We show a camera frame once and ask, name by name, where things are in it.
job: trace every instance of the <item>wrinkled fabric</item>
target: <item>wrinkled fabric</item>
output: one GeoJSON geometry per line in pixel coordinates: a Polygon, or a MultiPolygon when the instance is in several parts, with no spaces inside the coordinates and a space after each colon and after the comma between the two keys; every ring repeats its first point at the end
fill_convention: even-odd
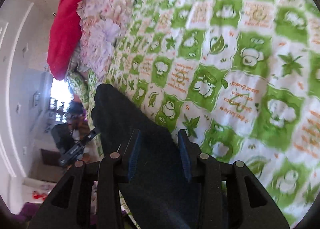
{"type": "Polygon", "coordinates": [[[108,70],[117,38],[123,37],[130,22],[134,0],[82,0],[80,59],[101,79],[108,70]]]}
{"type": "Polygon", "coordinates": [[[60,0],[57,16],[50,30],[48,65],[54,78],[64,79],[69,62],[81,37],[77,14],[81,0],[60,0]]]}

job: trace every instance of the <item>metal screw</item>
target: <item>metal screw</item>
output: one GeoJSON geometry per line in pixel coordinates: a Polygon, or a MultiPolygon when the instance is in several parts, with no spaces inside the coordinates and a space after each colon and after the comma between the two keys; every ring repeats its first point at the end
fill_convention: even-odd
{"type": "Polygon", "coordinates": [[[237,160],[236,161],[236,166],[239,168],[243,168],[244,167],[244,163],[241,160],[237,160]]]}
{"type": "Polygon", "coordinates": [[[82,165],[83,165],[83,161],[82,161],[82,160],[78,160],[78,161],[76,161],[76,163],[75,163],[75,166],[76,166],[77,168],[81,167],[82,165]]]}
{"type": "Polygon", "coordinates": [[[209,155],[207,153],[200,153],[199,157],[203,160],[209,159],[209,155]]]}
{"type": "Polygon", "coordinates": [[[120,157],[119,152],[113,152],[113,153],[110,154],[110,158],[111,159],[117,159],[119,157],[120,157]]]}

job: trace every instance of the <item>green patterned fabric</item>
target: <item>green patterned fabric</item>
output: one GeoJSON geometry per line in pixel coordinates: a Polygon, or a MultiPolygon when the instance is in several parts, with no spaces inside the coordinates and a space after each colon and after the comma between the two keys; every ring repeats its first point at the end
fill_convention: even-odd
{"type": "Polygon", "coordinates": [[[320,190],[313,1],[135,0],[132,19],[104,82],[174,139],[244,161],[293,228],[320,190]]]}

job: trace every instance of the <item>black cloth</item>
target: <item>black cloth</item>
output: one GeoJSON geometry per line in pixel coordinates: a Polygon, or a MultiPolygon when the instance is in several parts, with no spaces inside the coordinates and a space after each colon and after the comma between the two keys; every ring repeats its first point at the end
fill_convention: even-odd
{"type": "Polygon", "coordinates": [[[148,119],[111,85],[97,87],[92,119],[101,131],[105,155],[127,143],[133,130],[142,133],[136,173],[119,189],[142,229],[196,228],[200,184],[189,184],[170,132],[148,119]]]}

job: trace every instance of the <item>red pillow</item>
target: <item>red pillow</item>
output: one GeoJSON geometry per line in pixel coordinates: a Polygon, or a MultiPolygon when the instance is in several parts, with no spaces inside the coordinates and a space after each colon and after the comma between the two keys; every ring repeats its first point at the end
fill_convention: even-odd
{"type": "Polygon", "coordinates": [[[73,51],[81,38],[80,17],[76,10],[81,0],[60,0],[49,39],[48,65],[54,78],[64,79],[73,51]]]}

